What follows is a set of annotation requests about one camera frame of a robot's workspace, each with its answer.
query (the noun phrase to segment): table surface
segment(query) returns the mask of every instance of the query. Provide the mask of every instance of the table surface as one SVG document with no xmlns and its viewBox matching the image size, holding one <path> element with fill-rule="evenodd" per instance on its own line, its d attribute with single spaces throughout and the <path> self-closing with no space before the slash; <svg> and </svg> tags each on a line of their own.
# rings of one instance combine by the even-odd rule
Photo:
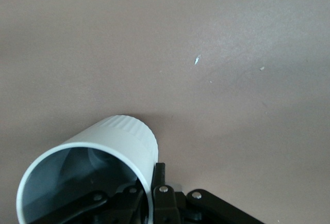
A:
<svg viewBox="0 0 330 224">
<path fill-rule="evenodd" d="M 265 223 L 330 220 L 329 0 L 0 0 L 0 216 L 30 163 L 105 117 L 167 181 Z"/>
</svg>

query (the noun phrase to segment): paint chip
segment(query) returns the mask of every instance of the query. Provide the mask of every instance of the paint chip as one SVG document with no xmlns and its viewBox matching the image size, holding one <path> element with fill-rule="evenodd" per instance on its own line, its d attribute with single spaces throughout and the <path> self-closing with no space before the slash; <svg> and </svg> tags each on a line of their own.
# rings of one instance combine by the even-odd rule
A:
<svg viewBox="0 0 330 224">
<path fill-rule="evenodd" d="M 200 60 L 200 56 L 201 55 L 198 55 L 198 57 L 196 57 L 196 59 L 195 59 L 195 65 L 198 63 L 198 61 Z"/>
</svg>

